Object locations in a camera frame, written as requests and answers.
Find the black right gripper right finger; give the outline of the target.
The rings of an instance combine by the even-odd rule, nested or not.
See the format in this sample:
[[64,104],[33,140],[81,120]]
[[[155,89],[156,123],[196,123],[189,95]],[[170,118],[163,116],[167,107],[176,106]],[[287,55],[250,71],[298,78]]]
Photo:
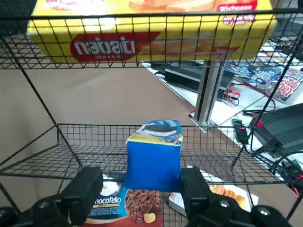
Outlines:
[[200,170],[181,169],[181,195],[188,227],[290,227],[275,208],[254,206],[250,212],[235,199],[211,192]]

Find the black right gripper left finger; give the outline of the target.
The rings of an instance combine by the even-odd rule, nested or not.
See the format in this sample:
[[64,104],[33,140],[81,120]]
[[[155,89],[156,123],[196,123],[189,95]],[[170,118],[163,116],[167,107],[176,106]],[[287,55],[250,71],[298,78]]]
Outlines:
[[2,227],[79,227],[87,220],[103,187],[99,167],[83,167],[62,192],[38,200],[17,213],[12,207],[0,209]]

